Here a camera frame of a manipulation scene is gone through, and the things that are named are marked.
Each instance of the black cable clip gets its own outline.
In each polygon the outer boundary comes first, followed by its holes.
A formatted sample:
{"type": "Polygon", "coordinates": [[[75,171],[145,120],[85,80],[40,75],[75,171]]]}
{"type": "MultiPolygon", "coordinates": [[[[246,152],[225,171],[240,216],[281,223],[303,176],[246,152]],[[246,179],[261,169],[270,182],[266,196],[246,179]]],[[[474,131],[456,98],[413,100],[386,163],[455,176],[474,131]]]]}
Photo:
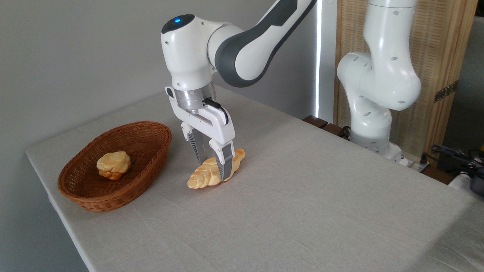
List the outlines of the black cable clip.
{"type": "Polygon", "coordinates": [[[222,105],[220,105],[220,103],[215,102],[215,101],[214,101],[214,100],[212,100],[210,97],[205,98],[205,99],[203,100],[203,102],[204,102],[205,104],[207,104],[207,105],[212,106],[212,107],[215,107],[215,108],[221,109],[221,110],[224,112],[224,114],[225,114],[225,120],[226,120],[226,121],[225,121],[225,124],[226,124],[226,125],[228,124],[228,114],[227,114],[227,112],[225,111],[225,109],[224,109],[224,108],[222,108],[222,105]]]}

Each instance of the door hinge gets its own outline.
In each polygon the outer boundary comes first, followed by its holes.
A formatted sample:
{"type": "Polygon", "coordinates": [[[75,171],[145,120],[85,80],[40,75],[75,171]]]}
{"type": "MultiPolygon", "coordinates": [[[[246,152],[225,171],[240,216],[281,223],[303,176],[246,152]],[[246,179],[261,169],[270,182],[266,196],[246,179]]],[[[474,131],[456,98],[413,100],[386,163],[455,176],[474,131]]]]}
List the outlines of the door hinge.
{"type": "Polygon", "coordinates": [[[434,103],[437,103],[439,100],[444,99],[444,97],[449,96],[451,93],[455,92],[457,89],[457,83],[459,81],[452,83],[451,85],[441,89],[440,91],[435,93],[434,103]]]}

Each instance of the wooden block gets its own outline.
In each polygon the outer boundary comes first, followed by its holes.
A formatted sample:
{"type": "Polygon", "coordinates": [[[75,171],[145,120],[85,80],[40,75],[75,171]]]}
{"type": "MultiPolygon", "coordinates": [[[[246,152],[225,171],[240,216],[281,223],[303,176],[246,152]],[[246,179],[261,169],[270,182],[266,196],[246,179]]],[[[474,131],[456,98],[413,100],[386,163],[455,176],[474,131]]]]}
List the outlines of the wooden block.
{"type": "Polygon", "coordinates": [[[323,130],[333,133],[334,135],[341,137],[343,134],[343,128],[335,125],[335,124],[328,124],[325,127],[323,127],[323,130]]]}
{"type": "Polygon", "coordinates": [[[449,183],[452,182],[452,180],[454,180],[455,176],[447,173],[447,172],[444,172],[440,169],[437,169],[437,168],[433,168],[433,167],[429,167],[427,168],[424,172],[423,172],[424,175],[428,176],[428,177],[431,177],[437,181],[440,181],[441,183],[445,184],[445,185],[449,185],[449,183]]]}
{"type": "Polygon", "coordinates": [[[326,126],[328,124],[328,122],[326,122],[325,120],[319,119],[319,118],[312,116],[312,115],[304,118],[303,121],[306,122],[306,123],[309,123],[313,126],[317,126],[318,128],[323,128],[324,126],[326,126]]]}

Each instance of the bamboo blind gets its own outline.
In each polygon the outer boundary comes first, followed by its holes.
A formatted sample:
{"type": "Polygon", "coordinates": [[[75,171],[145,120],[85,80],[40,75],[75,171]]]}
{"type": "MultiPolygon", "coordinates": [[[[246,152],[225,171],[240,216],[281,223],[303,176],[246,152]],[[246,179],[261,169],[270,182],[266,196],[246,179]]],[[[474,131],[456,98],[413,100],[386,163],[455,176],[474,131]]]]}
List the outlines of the bamboo blind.
{"type": "MultiPolygon", "coordinates": [[[[369,52],[363,38],[368,2],[340,0],[336,63],[349,52],[369,52]]],[[[418,0],[410,34],[410,54],[422,83],[417,102],[403,111],[391,111],[390,141],[420,156],[432,144],[441,144],[454,94],[434,103],[436,93],[458,80],[474,19],[477,0],[418,0]]],[[[350,125],[348,100],[336,79],[334,116],[338,126],[350,125]]]]}

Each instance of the braided bread roll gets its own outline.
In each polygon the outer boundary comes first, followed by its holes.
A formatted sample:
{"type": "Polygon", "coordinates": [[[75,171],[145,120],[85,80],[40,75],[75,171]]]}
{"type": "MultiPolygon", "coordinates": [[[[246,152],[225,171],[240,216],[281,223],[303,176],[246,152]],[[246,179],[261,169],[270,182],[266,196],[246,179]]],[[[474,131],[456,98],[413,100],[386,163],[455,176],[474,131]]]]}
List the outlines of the braided bread roll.
{"type": "MultiPolygon", "coordinates": [[[[235,157],[232,158],[232,172],[230,176],[224,180],[228,181],[240,167],[241,160],[245,158],[245,152],[241,149],[235,150],[235,157]]],[[[218,171],[217,161],[215,157],[207,159],[200,165],[188,180],[188,187],[192,189],[201,189],[207,186],[218,185],[222,182],[220,173],[218,171]]]]}

